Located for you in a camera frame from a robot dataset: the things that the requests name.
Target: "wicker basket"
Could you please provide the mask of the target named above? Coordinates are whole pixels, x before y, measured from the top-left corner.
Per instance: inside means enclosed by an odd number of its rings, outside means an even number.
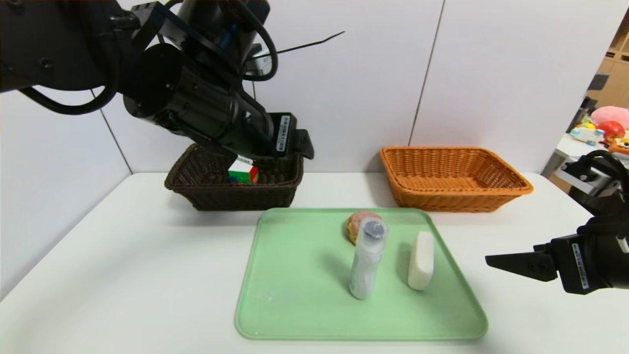
[[[170,169],[164,185],[202,211],[290,206],[304,173],[303,157],[256,160],[259,179],[254,185],[230,184],[227,170],[234,160],[193,144]]]
[[[391,146],[380,156],[401,207],[492,212],[533,191],[509,164],[480,147]]]

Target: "white bottle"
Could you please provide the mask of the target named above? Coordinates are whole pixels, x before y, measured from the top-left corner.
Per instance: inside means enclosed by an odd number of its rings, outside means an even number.
[[[364,300],[373,291],[388,235],[389,228],[380,219],[366,217],[360,222],[350,274],[350,292],[356,299]]]

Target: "orange wicker basket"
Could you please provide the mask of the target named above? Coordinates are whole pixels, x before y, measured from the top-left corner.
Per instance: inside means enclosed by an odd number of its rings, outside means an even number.
[[[533,191],[513,167],[480,147],[389,146],[380,157],[401,207],[492,212]]]

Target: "donut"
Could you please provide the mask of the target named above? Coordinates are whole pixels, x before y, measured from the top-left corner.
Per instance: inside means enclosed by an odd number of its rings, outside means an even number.
[[[369,210],[361,210],[360,212],[356,212],[350,216],[347,220],[347,237],[353,244],[356,244],[356,238],[358,237],[358,229],[360,227],[360,222],[362,219],[366,217],[375,217],[377,219],[382,220],[382,217],[376,213],[372,213]]]

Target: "plastic tray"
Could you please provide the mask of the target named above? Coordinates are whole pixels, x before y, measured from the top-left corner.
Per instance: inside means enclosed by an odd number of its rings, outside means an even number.
[[[277,208],[259,220],[236,310],[236,327],[257,340],[469,340],[487,317],[429,216],[412,208],[371,209],[390,227],[371,298],[348,290],[354,245],[344,233],[358,209]],[[411,245],[435,236],[428,287],[408,287]]]

